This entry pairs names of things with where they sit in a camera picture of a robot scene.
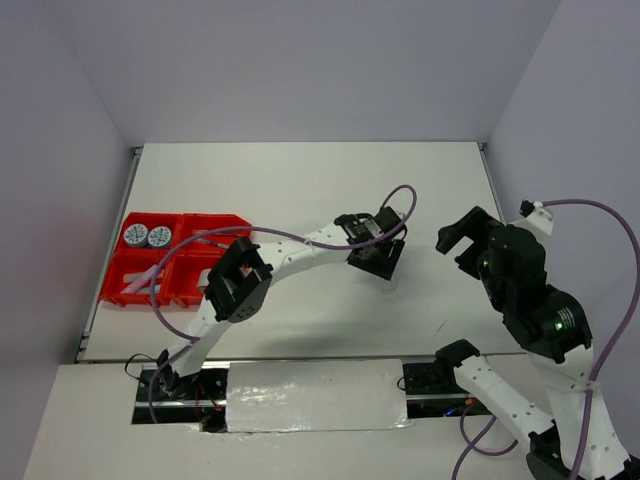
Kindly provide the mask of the small clear tape roll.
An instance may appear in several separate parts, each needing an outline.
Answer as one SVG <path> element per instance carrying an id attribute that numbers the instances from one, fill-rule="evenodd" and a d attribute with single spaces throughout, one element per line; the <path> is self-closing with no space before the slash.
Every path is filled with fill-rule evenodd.
<path id="1" fill-rule="evenodd" d="M 383 281 L 381 289 L 383 292 L 393 292 L 398 288 L 398 283 L 394 281 Z"/>

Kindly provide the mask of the red gel pen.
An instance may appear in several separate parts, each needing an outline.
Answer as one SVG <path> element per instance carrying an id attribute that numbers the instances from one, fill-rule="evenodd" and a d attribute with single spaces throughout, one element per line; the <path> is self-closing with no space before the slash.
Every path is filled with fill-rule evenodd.
<path id="1" fill-rule="evenodd" d="M 234 236 L 234 237 L 238 237 L 238 236 L 244 236 L 244 230 L 240 229 L 240 230 L 236 230 L 236 229 L 224 229 L 224 228 L 220 228 L 220 229 L 210 229 L 210 230 L 194 230 L 194 232 L 192 233 L 192 235 L 194 236 Z"/>

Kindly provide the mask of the blue gel pen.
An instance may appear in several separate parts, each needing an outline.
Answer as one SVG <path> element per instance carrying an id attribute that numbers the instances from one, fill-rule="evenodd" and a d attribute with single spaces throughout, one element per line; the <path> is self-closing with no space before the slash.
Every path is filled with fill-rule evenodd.
<path id="1" fill-rule="evenodd" d="M 226 243 L 223 243 L 223 242 L 216 242 L 216 241 L 213 241 L 211 239 L 199 239 L 197 242 L 200 243 L 200 244 L 209 246 L 209 247 L 225 249 L 225 250 L 228 249 L 229 246 L 230 246 L 229 244 L 226 244 Z"/>

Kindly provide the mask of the blue white putty jar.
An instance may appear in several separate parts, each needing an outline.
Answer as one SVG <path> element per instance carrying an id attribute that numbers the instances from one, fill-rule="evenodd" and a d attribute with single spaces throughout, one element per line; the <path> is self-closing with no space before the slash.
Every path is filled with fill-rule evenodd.
<path id="1" fill-rule="evenodd" d="M 129 248 L 144 248 L 148 243 L 148 228 L 141 223 L 129 225 L 122 233 L 122 240 Z"/>
<path id="2" fill-rule="evenodd" d="M 168 249 L 173 239 L 172 230 L 164 225 L 152 228 L 148 232 L 147 245 L 152 249 Z"/>

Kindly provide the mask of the purple glue stick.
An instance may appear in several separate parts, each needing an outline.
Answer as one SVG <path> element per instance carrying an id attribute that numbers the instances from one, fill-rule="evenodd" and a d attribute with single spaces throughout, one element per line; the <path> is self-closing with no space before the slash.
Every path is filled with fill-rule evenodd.
<path id="1" fill-rule="evenodd" d="M 154 274 L 157 271 L 156 266 L 152 266 L 147 271 L 138 275 L 135 279 L 133 279 L 123 290 L 124 294 L 135 294 L 139 290 L 143 289 L 152 279 Z"/>

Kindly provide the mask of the large clear tape roll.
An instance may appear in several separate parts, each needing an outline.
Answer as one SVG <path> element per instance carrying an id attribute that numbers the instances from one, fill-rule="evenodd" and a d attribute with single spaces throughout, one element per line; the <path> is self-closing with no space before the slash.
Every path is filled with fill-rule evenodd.
<path id="1" fill-rule="evenodd" d="M 209 284 L 209 280 L 208 280 L 209 273 L 210 273 L 209 269 L 204 269 L 199 274 L 199 277 L 196 283 L 196 290 L 200 294 L 203 294 L 206 291 L 206 288 Z"/>

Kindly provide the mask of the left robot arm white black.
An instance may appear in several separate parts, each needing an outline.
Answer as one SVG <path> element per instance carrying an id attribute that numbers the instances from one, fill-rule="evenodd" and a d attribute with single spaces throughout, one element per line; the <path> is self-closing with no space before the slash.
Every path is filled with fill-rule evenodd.
<path id="1" fill-rule="evenodd" d="M 374 214 L 342 214 L 303 236 L 255 243 L 235 240 L 206 271 L 203 297 L 179 341 L 156 360 L 152 389 L 171 399 L 189 396 L 209 352 L 233 324 L 255 316 L 276 283 L 315 267 L 347 264 L 390 280 L 404 248 L 405 219 L 390 206 Z"/>

